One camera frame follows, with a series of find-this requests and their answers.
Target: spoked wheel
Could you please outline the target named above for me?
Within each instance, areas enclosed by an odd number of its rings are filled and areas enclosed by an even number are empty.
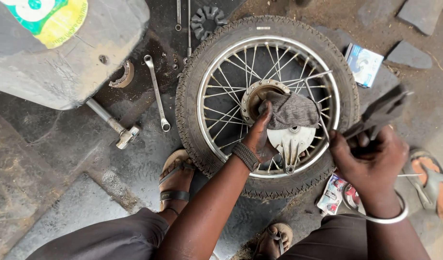
[[[333,169],[327,130],[359,114],[356,85],[339,50],[311,27],[283,17],[230,23],[201,43],[180,79],[176,112],[183,144],[211,177],[249,131],[268,91],[290,91],[322,105],[320,128],[268,130],[280,151],[250,174],[243,195],[284,198],[306,191]]]

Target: person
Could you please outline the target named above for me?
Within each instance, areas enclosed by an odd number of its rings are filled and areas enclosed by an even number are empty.
[[[277,154],[266,127],[271,103],[242,140],[260,163]],[[367,214],[392,218],[401,212],[394,182],[408,158],[409,146],[388,126],[354,156],[345,138],[331,131],[330,152],[344,178],[358,191]],[[438,163],[424,155],[411,158],[418,173],[424,165],[436,172]],[[250,169],[233,154],[188,203],[194,165],[184,150],[174,152],[160,176],[161,211],[140,209],[121,219],[94,224],[40,247],[28,260],[207,260],[239,197]],[[417,177],[423,184],[425,176]],[[443,216],[443,199],[438,199]],[[351,214],[326,216],[321,227],[292,246],[293,233],[274,223],[261,235],[254,260],[299,259],[428,259],[408,219],[378,224]]]

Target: grey rag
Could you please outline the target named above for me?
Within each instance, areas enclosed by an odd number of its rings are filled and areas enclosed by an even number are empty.
[[[268,124],[268,129],[282,130],[294,126],[318,128],[319,114],[321,113],[320,103],[313,102],[313,100],[295,92],[280,94],[269,91],[266,93],[266,100],[273,104],[273,116]],[[260,115],[266,109],[265,101],[258,108]]]

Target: green and yellow sticker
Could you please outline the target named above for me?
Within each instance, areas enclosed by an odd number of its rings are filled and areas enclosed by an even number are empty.
[[[0,0],[48,49],[61,46],[82,26],[87,0]]]

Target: concrete floor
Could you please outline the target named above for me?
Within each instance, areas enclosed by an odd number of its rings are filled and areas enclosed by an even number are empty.
[[[196,1],[193,8],[208,3],[211,1]],[[262,14],[303,20],[341,50],[354,42],[385,55],[405,39],[430,51],[443,66],[443,13],[435,33],[426,37],[395,18],[403,0],[314,1],[305,9],[297,7],[293,0],[247,0],[236,10],[241,3],[223,3],[223,10],[232,13],[232,20]],[[168,12],[160,2],[148,4],[152,14]],[[165,16],[154,15],[142,44],[130,56],[132,62],[138,64],[144,54],[162,52],[168,56],[177,53],[181,62],[186,49],[181,44],[186,41],[185,33],[174,32],[173,26]],[[8,252],[6,259],[24,259],[52,238],[132,214],[140,207],[158,209],[158,173],[167,156],[182,147],[174,122],[178,71],[171,70],[171,64],[162,58],[161,66],[156,67],[164,109],[173,127],[168,133],[161,130],[149,72],[143,66],[136,66],[137,80],[126,89],[104,87],[95,95],[124,125],[138,123],[143,127],[143,133],[123,151],[114,145],[116,133],[88,107],[56,111],[0,92],[0,259]],[[364,109],[398,82],[406,84],[415,94],[394,126],[409,144],[426,147],[443,163],[443,72],[434,64],[432,69],[421,71],[385,65],[375,86],[359,91]],[[400,71],[398,77],[394,71]],[[196,173],[191,192],[206,181],[202,173]],[[319,227],[322,217],[314,200],[322,187],[323,183],[294,199],[239,198],[213,259],[235,255],[237,259],[248,258],[256,234],[271,221],[290,223],[295,241],[305,237]],[[421,210],[409,183],[399,180],[397,188],[409,198],[410,220],[431,257],[443,259],[443,223]]]

